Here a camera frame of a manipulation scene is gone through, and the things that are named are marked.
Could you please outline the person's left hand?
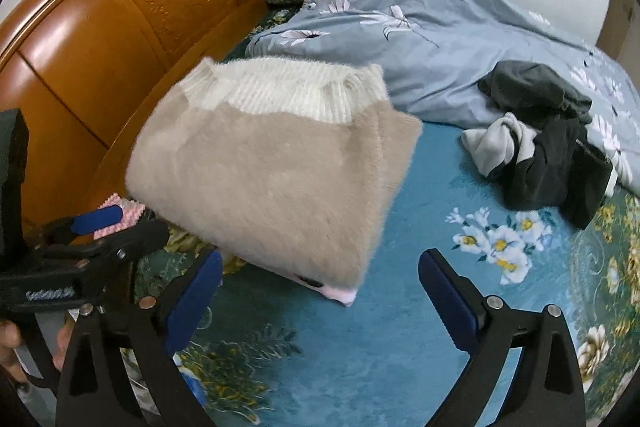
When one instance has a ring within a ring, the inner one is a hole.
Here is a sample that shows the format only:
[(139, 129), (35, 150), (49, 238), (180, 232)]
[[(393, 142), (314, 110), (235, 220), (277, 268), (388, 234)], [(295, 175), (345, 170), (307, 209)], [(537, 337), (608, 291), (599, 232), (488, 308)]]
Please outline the person's left hand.
[[(70, 337), (72, 337), (75, 321), (70, 314), (65, 315), (65, 322), (58, 331), (55, 340), (55, 350), (52, 355), (54, 366), (60, 371), (64, 365)], [(1, 365), (17, 384), (27, 384), (28, 378), (17, 360), (15, 350), (21, 346), (22, 336), (20, 330), (10, 321), (1, 321)]]

